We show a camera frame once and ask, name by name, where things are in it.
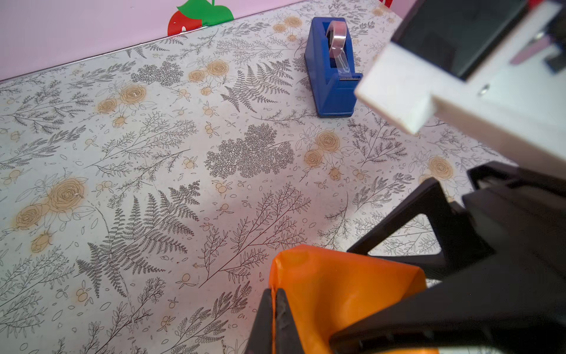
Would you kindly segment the blue tape dispenser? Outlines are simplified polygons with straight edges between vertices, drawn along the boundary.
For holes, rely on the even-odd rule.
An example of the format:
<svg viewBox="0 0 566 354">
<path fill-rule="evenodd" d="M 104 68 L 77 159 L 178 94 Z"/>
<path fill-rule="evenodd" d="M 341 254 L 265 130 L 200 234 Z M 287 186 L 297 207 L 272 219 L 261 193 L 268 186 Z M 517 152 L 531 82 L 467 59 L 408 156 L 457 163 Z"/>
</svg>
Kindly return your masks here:
<svg viewBox="0 0 566 354">
<path fill-rule="evenodd" d="M 346 19 L 315 17 L 312 20 L 305 63 L 318 116 L 352 116 L 357 102 L 355 89 L 363 75 L 356 72 Z"/>
</svg>

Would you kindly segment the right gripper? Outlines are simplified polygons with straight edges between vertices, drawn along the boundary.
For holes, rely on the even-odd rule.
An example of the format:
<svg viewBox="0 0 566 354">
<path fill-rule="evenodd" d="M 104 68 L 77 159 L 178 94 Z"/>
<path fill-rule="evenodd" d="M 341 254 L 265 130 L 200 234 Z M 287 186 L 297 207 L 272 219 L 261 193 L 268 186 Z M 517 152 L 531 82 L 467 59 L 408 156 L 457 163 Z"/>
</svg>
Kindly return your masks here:
<svg viewBox="0 0 566 354">
<path fill-rule="evenodd" d="M 467 176 L 473 191 L 462 198 L 465 209 L 429 178 L 347 249 L 369 255 L 425 215 L 441 251 L 382 258 L 417 266 L 433 280 L 461 271 L 333 334 L 335 353 L 565 352 L 565 180 L 500 162 Z"/>
</svg>

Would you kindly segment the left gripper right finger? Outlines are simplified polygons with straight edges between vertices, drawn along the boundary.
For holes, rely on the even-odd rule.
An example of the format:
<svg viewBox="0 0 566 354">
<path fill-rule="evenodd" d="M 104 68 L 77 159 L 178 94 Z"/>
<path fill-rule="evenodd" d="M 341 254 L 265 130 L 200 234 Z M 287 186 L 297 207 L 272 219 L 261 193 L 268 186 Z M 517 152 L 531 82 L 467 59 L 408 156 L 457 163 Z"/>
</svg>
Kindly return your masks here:
<svg viewBox="0 0 566 354">
<path fill-rule="evenodd" d="M 305 354 L 284 289 L 278 289 L 276 292 L 275 353 Z"/>
</svg>

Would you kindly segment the orange wrapping paper sheet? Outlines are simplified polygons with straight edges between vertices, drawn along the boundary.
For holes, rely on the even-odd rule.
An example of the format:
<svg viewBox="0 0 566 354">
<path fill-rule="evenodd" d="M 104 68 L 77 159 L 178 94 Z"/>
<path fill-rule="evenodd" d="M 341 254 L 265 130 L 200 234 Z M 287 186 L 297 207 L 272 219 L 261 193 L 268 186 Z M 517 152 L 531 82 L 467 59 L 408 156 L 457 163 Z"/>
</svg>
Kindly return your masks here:
<svg viewBox="0 0 566 354">
<path fill-rule="evenodd" d="M 269 286 L 287 297 L 297 353 L 331 353 L 332 335 L 427 288 L 417 266 L 307 245 L 275 256 Z"/>
</svg>

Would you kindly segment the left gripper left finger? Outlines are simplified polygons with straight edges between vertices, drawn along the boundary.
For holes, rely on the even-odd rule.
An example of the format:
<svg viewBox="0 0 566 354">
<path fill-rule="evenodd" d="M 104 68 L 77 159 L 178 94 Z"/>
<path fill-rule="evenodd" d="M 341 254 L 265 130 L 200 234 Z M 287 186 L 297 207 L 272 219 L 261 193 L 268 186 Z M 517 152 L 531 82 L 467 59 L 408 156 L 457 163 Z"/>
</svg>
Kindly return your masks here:
<svg viewBox="0 0 566 354">
<path fill-rule="evenodd" d="M 274 301 L 271 289 L 265 289 L 256 312 L 245 354 L 272 354 Z"/>
</svg>

